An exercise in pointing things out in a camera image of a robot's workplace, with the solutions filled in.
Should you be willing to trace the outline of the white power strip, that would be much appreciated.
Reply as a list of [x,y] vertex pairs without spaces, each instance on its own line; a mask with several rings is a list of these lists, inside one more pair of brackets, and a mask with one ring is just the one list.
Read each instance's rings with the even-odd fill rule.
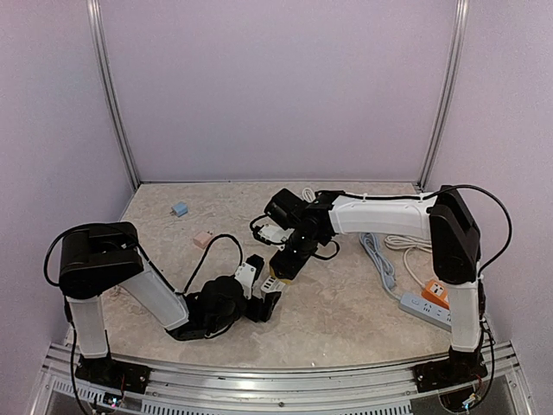
[[[302,191],[302,198],[307,202],[313,202],[315,200],[315,192],[312,188],[304,188]],[[260,290],[265,294],[272,291],[283,291],[286,284],[273,278],[269,275],[260,286]]]

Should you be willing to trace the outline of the yellow cube socket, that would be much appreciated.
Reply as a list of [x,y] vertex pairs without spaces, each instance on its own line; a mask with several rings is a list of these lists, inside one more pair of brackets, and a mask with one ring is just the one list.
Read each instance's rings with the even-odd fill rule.
[[273,265],[270,266],[270,275],[283,282],[284,284],[291,284],[293,282],[285,273],[282,273],[279,269],[276,269]]

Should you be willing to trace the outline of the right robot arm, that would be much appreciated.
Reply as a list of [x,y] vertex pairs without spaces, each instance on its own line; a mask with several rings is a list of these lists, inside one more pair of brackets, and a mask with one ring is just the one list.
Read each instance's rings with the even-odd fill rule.
[[284,281],[294,280],[318,247],[337,234],[396,234],[430,241],[434,274],[448,291],[452,314],[442,377],[459,384],[474,371],[482,339],[480,230],[456,189],[444,186],[436,194],[385,196],[320,190],[313,201],[305,201],[283,188],[264,212],[291,232],[269,262],[271,276]]

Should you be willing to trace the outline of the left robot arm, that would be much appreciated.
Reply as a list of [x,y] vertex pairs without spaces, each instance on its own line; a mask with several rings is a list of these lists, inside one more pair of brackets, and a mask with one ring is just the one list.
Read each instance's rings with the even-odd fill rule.
[[259,278],[264,259],[241,258],[230,276],[204,283],[198,292],[178,291],[151,261],[130,222],[92,223],[59,235],[60,273],[57,286],[81,363],[105,385],[121,375],[111,350],[101,297],[120,287],[138,301],[174,340],[211,339],[228,331],[240,318],[268,322],[283,294],[283,283]]

